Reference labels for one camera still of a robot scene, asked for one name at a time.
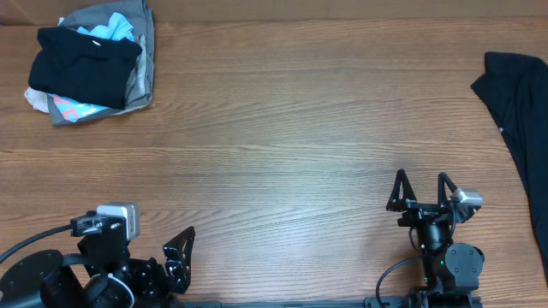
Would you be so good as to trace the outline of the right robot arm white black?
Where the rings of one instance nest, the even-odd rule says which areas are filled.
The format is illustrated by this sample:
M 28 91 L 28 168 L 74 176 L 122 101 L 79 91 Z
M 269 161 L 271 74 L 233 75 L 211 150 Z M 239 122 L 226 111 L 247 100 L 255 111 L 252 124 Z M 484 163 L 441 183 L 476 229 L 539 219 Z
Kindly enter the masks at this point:
M 405 307 L 480 307 L 472 292 L 479 288 L 485 254 L 477 247 L 453 240 L 456 226 L 467 222 L 481 208 L 479 192 L 462 189 L 445 173 L 438 175 L 438 198 L 434 204 L 421 203 L 414 194 L 404 169 L 396 172 L 395 183 L 386 205 L 398 212 L 397 224 L 408 229 L 416 257 L 401 261 L 378 279 L 376 298 L 382 305 L 380 285 L 396 269 L 422 262 L 425 285 L 410 291 L 402 301 Z

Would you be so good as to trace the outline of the black t-shirt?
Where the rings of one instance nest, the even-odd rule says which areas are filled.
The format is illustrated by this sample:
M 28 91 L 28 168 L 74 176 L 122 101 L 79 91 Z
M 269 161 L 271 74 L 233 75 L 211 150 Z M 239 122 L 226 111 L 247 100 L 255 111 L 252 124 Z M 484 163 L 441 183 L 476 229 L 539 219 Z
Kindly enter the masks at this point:
M 28 85 L 37 91 L 122 110 L 131 71 L 142 52 L 135 42 L 97 38 L 66 27 L 42 27 Z

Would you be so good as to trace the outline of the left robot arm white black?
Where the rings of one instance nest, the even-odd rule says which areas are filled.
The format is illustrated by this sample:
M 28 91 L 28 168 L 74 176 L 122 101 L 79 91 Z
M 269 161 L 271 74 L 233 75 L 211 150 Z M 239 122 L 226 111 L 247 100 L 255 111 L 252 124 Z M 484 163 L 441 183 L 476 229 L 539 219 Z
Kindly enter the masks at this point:
M 191 284 L 195 230 L 163 245 L 165 264 L 131 258 L 128 220 L 90 211 L 64 226 L 80 238 L 77 253 L 43 250 L 1 278 L 3 307 L 168 307 Z

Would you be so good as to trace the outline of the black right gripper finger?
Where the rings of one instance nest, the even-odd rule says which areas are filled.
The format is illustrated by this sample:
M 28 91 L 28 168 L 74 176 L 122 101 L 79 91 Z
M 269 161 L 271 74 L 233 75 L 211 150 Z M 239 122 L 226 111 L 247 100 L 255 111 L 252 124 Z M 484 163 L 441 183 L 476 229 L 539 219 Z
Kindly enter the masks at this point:
M 450 195 L 457 189 L 457 186 L 445 173 L 438 174 L 438 205 L 446 206 L 450 201 Z
M 396 178 L 393 189 L 390 193 L 389 200 L 386 205 L 386 210 L 394 212 L 404 212 L 411 208 L 411 204 L 415 203 L 417 198 L 414 190 L 409 182 L 404 169 L 399 169 L 396 172 Z

